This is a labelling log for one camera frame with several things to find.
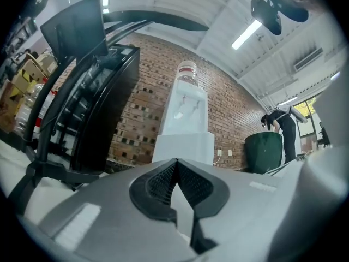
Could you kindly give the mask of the ceiling air vent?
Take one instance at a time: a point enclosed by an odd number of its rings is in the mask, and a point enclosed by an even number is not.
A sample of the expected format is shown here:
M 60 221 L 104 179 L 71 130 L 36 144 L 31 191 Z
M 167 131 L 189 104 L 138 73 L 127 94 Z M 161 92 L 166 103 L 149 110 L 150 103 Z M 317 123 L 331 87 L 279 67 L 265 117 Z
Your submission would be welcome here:
M 307 56 L 302 58 L 300 61 L 295 63 L 294 66 L 293 66 L 294 70 L 296 72 L 300 71 L 301 69 L 305 68 L 310 63 L 312 63 L 313 61 L 318 59 L 320 56 L 322 56 L 322 54 L 323 54 L 323 49 L 321 47 L 316 49 L 316 50 L 314 50 L 313 52 L 311 52 L 310 54 L 308 54 Z

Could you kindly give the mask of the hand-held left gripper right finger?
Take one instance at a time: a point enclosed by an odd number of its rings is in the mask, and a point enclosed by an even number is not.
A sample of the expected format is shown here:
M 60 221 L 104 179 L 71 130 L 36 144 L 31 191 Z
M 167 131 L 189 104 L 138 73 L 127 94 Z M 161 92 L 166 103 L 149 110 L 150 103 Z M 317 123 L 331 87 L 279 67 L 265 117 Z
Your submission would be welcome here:
M 177 160 L 177 184 L 193 210 L 187 250 L 211 261 L 267 262 L 273 232 L 262 216 L 281 185 L 281 177 L 221 170 Z

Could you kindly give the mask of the black glass display fridge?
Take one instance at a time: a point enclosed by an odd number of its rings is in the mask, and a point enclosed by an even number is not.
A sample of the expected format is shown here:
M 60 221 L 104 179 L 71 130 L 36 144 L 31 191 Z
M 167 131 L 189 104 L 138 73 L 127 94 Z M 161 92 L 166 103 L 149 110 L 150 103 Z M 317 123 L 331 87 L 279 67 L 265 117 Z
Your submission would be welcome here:
M 37 174 L 91 183 L 103 171 L 116 126 L 138 82 L 140 49 L 114 44 L 79 63 L 58 91 L 40 130 Z

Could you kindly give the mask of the black tubular stand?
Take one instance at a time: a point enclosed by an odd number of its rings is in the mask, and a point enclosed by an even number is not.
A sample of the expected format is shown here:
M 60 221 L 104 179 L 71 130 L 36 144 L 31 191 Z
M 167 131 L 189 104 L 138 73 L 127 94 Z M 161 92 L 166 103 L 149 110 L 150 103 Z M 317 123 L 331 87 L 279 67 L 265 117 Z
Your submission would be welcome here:
M 24 215 L 43 178 L 72 186 L 98 178 L 123 109 L 139 79 L 140 49 L 130 47 L 122 56 L 123 46 L 119 42 L 151 23 L 193 32 L 208 29 L 196 17 L 167 11 L 122 10 L 104 14 L 100 8 L 74 7 L 41 26 L 59 65 L 34 104 L 28 129 L 33 129 L 49 90 L 64 69 L 72 61 L 76 66 L 47 110 L 38 141 L 29 141 L 28 133 L 23 137 L 30 164 L 8 198 L 17 214 Z

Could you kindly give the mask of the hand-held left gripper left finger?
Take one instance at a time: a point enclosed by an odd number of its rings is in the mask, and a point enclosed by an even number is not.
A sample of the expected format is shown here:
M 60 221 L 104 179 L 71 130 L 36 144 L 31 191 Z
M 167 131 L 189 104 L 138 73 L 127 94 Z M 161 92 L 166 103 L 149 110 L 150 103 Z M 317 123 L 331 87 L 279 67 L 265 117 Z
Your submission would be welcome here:
M 196 253 L 175 223 L 148 218 L 129 195 L 138 177 L 162 165 L 102 177 L 65 199 L 39 224 L 23 217 L 20 223 L 54 262 L 189 262 Z

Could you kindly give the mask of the large dark green tub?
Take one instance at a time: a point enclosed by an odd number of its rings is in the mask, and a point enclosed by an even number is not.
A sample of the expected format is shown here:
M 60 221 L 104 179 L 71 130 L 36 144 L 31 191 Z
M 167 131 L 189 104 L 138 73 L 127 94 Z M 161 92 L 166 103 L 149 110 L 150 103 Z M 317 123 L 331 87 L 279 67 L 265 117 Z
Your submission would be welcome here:
M 265 174 L 278 168 L 282 160 L 282 136 L 260 132 L 248 136 L 244 143 L 248 172 Z

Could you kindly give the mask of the white water dispenser cabinet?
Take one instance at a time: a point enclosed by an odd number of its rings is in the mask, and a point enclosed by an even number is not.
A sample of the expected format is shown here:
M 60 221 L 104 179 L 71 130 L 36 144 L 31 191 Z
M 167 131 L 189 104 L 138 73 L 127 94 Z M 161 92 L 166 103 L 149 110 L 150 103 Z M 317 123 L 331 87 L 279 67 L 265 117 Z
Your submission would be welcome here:
M 207 132 L 207 92 L 185 81 L 175 80 L 165 104 L 158 135 Z

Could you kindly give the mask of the clear water jug red label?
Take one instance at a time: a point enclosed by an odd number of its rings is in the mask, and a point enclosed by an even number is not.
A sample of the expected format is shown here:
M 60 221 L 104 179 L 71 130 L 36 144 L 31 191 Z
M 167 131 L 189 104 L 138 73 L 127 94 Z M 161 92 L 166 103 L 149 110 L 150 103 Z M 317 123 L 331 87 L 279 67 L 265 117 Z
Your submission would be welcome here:
M 193 61 L 182 61 L 177 68 L 176 80 L 198 86 L 197 65 Z

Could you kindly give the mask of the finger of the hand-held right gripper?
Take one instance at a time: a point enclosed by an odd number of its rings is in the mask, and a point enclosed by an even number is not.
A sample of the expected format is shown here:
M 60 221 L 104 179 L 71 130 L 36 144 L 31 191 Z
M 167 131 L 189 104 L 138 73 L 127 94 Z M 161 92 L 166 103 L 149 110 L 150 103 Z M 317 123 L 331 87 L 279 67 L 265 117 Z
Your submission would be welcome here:
M 315 103 L 315 110 L 334 147 L 349 146 L 349 91 L 328 87 Z
M 303 164 L 269 255 L 301 255 L 320 236 L 348 196 L 348 146 L 327 148 Z

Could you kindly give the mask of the yellow black cardboard box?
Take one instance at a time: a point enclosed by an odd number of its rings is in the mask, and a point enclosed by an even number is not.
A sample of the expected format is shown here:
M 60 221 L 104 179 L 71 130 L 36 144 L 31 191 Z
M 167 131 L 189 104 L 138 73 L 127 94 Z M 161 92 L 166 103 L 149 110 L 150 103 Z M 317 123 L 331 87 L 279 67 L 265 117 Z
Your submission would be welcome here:
M 43 76 L 41 70 L 30 59 L 19 69 L 11 82 L 22 93 L 25 93 L 31 84 L 39 83 Z

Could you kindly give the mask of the brown cardboard box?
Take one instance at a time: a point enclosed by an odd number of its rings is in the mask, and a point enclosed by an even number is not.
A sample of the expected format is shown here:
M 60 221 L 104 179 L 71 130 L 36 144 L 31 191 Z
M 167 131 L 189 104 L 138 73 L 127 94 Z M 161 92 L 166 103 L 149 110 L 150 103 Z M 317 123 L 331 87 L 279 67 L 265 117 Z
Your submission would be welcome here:
M 23 97 L 23 93 L 9 80 L 4 82 L 0 90 L 0 129 L 5 133 L 13 131 L 15 117 Z

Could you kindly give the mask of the black monitor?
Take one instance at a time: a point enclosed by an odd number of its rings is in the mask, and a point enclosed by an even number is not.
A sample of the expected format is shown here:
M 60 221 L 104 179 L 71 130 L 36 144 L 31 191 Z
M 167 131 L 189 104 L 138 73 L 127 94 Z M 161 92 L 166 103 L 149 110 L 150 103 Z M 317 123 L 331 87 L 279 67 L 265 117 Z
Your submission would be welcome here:
M 100 0 L 81 0 L 40 26 L 54 58 L 85 55 L 105 56 L 108 53 Z

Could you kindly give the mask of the large clear plastic bottle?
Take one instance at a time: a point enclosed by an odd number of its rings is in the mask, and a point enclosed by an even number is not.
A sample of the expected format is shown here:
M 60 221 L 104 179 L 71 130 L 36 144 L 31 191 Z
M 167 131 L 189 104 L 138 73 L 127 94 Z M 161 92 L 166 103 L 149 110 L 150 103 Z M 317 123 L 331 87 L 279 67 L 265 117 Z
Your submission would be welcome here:
M 40 91 L 43 89 L 44 84 L 34 84 L 29 87 L 29 89 L 24 94 L 23 98 L 21 99 L 21 103 L 19 106 L 19 110 L 16 114 L 16 125 L 14 128 L 14 131 L 19 136 L 24 136 L 27 122 L 29 119 L 29 115 L 32 111 L 32 107 L 40 93 Z

